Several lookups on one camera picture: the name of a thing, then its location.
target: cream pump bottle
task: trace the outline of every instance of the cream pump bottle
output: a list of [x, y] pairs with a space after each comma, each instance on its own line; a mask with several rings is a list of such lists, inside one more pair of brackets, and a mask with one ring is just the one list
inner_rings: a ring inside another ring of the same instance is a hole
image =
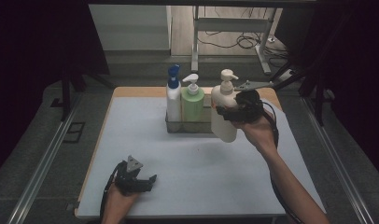
[[223, 142], [230, 143], [236, 139], [237, 130], [230, 121], [217, 113], [216, 106], [224, 106], [229, 108], [236, 108], [237, 103], [234, 100], [236, 93], [233, 91], [232, 79], [238, 79], [230, 69], [221, 71], [221, 85], [212, 89], [212, 109], [211, 109], [211, 129], [212, 132], [220, 138]]

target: forearm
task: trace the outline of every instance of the forearm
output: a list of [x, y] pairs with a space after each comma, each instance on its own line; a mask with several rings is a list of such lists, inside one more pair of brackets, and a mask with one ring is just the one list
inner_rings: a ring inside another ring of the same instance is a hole
[[102, 224], [118, 224], [128, 214], [131, 206], [132, 203], [123, 203], [117, 206], [107, 202]]
[[277, 153], [263, 155], [271, 177], [288, 207], [304, 223], [329, 223], [306, 189]]

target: pump bottle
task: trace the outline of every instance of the pump bottle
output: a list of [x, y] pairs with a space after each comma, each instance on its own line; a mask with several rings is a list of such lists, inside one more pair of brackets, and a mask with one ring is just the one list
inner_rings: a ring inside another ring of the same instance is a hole
[[226, 108], [237, 108], [234, 100], [236, 93], [233, 91], [232, 79], [238, 79], [230, 69], [221, 71], [221, 85], [212, 89], [212, 109], [211, 109], [211, 129], [212, 132], [226, 143], [233, 142], [236, 139], [237, 130], [230, 121], [217, 113], [216, 106], [224, 106]]
[[181, 121], [181, 84], [177, 78], [180, 65], [176, 64], [169, 68], [169, 79], [166, 85], [167, 120]]
[[190, 81], [187, 88], [181, 90], [182, 118], [184, 121], [199, 121], [204, 109], [204, 90], [196, 85], [199, 76], [191, 74], [183, 79]]

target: metal rail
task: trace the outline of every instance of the metal rail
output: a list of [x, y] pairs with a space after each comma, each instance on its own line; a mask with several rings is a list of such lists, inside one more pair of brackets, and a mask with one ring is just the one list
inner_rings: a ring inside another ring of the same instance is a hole
[[72, 105], [72, 110], [68, 114], [65, 121], [62, 121], [59, 125], [58, 130], [53, 136], [52, 141], [50, 142], [46, 152], [41, 158], [35, 172], [27, 183], [26, 188], [24, 189], [21, 197], [19, 198], [17, 204], [15, 205], [14, 210], [12, 211], [11, 216], [7, 223], [23, 223], [26, 219], [27, 214], [29, 213], [30, 208], [35, 200], [41, 185], [45, 179], [45, 176], [48, 173], [50, 166], [53, 163], [53, 159], [56, 156], [56, 153], [59, 150], [61, 142], [63, 141], [64, 135], [67, 132], [71, 121], [73, 120], [74, 115], [77, 112], [77, 108], [80, 102], [82, 94], [78, 93], [74, 95], [74, 101]]
[[362, 199], [360, 193], [358, 192], [358, 189], [350, 178], [349, 173], [344, 168], [344, 164], [342, 163], [337, 151], [335, 150], [335, 147], [332, 144], [326, 130], [317, 122], [314, 116], [312, 104], [308, 99], [305, 100], [304, 98], [302, 98], [302, 103], [305, 105], [309, 119], [312, 121], [312, 125], [316, 130], [317, 136], [322, 142], [323, 148], [326, 149], [332, 167], [334, 168], [335, 173], [338, 176], [338, 179], [340, 180], [350, 203], [358, 215], [358, 220], [362, 224], [373, 224], [373, 220], [370, 212], [368, 211], [367, 205], [364, 203], [364, 200]]

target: white tabletop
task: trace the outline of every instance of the white tabletop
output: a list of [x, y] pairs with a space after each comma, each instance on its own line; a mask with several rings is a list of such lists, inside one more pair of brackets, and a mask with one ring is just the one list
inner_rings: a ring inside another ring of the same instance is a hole
[[[286, 116], [277, 107], [274, 110], [280, 132], [279, 154], [324, 211]], [[139, 179], [158, 177], [152, 191], [139, 197], [128, 217], [285, 213], [274, 195], [266, 162], [242, 131], [229, 144], [213, 134], [168, 133], [165, 111], [165, 98], [113, 98], [77, 217], [99, 216], [106, 181], [129, 155], [144, 164]]]

